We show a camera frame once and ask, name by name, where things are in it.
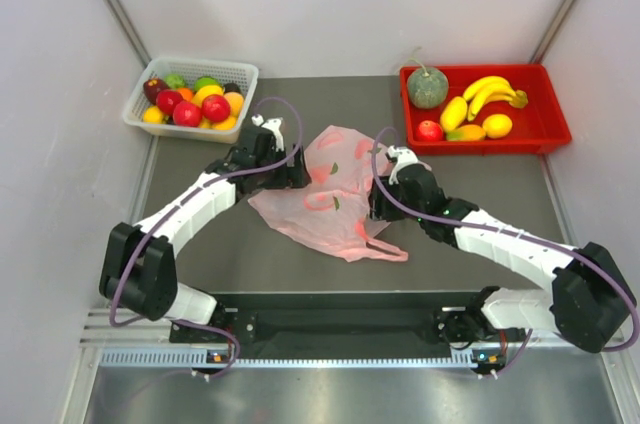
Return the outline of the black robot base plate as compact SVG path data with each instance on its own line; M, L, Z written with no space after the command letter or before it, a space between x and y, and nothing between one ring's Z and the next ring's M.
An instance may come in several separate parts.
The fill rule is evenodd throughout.
M245 353L275 344L300 352L321 347L379 351L402 342L418 348L499 339L516 342L524 332L500 331L481 315L486 289L470 292L242 293L221 294L210 325L233 334Z

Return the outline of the pink translucent plastic bag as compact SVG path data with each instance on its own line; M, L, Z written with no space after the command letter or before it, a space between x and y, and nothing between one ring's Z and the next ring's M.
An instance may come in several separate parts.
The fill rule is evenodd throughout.
M311 183L302 189L263 190L248 200L266 224L313 250L347 262L405 262L408 253L377 238L388 223L369 218L373 172L389 174L383 144L329 126L304 151Z

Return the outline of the yellow banana bunch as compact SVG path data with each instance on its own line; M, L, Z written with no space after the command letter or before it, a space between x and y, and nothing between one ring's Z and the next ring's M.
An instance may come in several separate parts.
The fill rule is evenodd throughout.
M467 102L467 120L473 122L480 111L493 102L505 101L516 109L528 105L528 96L523 90L515 90L511 84L500 76L486 76L471 83L463 92L462 98Z

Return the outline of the green netted melon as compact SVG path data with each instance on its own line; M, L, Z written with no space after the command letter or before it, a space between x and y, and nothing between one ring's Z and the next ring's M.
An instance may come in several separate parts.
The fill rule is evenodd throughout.
M438 68L426 66L417 54L422 50L416 46L408 62L415 63L417 68L407 79L407 92L411 103L419 109L434 109L440 106L449 92L449 81Z

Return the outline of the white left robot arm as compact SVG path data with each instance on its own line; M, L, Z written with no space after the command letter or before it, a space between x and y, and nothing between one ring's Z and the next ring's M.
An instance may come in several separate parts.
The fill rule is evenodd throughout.
M181 284L175 261L210 221L261 190L302 189L311 182L301 145L287 150L280 118L256 115L226 156L208 165L182 194L154 215L110 232L99 292L136 317L189 321L205 340L226 331L216 299Z

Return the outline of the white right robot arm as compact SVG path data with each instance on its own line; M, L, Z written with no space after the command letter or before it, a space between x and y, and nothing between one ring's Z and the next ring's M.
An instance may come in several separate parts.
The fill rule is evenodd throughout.
M619 347L637 342L637 302L606 248L575 248L507 225L469 201L446 196L420 162L397 161L389 175L373 178L373 219L413 219L430 239L488 259L537 287L483 288L463 310L442 317L443 336L487 340L514 328L552 332L589 353L613 352L611 339L630 320L632 334Z

